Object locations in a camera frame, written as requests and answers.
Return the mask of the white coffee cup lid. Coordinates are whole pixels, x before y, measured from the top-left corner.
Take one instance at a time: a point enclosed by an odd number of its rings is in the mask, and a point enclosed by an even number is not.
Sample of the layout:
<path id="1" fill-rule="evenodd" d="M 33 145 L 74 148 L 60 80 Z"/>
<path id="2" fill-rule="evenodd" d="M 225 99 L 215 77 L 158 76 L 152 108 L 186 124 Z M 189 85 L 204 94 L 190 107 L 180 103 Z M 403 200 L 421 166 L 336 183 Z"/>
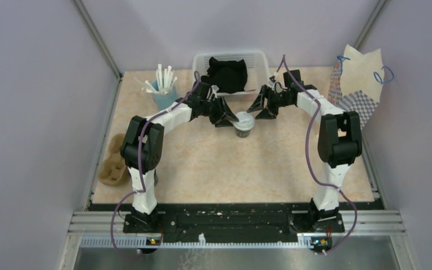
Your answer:
<path id="1" fill-rule="evenodd" d="M 240 131 L 250 131 L 254 128 L 255 118 L 246 111 L 236 113 L 237 121 L 233 122 L 233 126 Z"/>

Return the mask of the dark printed coffee cup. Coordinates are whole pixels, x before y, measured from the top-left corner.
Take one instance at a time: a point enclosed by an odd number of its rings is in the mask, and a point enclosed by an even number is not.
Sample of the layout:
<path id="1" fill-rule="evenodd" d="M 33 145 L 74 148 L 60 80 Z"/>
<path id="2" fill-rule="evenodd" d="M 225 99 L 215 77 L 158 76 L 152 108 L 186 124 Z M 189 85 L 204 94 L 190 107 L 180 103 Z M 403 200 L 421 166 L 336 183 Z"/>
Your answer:
<path id="1" fill-rule="evenodd" d="M 252 129 L 240 129 L 238 127 L 235 127 L 235 134 L 236 136 L 240 138 L 246 138 L 250 136 Z"/>

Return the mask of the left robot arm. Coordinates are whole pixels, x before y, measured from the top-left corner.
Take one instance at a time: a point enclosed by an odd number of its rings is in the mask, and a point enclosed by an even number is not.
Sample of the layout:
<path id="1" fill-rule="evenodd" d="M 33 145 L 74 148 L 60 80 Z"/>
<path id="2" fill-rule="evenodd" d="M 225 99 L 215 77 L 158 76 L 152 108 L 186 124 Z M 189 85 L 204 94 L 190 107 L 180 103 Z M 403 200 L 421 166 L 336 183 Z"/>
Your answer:
<path id="1" fill-rule="evenodd" d="M 166 109 L 145 118 L 131 118 L 120 155 L 132 179 L 132 207 L 137 214 L 136 224 L 143 232 L 152 232 L 158 225 L 158 218 L 152 212 L 158 204 L 156 167 L 162 157 L 165 135 L 200 116 L 207 117 L 217 128 L 231 127 L 238 121 L 225 99 L 218 95 L 218 90 L 217 85 L 195 82 L 184 97 Z"/>

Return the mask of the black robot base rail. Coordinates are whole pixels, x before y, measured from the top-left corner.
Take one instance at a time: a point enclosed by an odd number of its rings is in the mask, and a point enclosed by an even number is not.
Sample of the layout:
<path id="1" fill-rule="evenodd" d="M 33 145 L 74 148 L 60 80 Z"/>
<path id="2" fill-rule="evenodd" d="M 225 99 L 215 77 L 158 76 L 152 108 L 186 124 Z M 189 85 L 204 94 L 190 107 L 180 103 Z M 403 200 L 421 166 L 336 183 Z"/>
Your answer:
<path id="1" fill-rule="evenodd" d="M 343 209 L 333 220 L 310 225 L 307 211 L 290 204 L 160 205 L 156 223 L 138 220 L 124 205 L 118 213 L 77 211 L 67 234 L 83 248 L 312 249 L 341 239 L 404 236 L 396 210 Z"/>

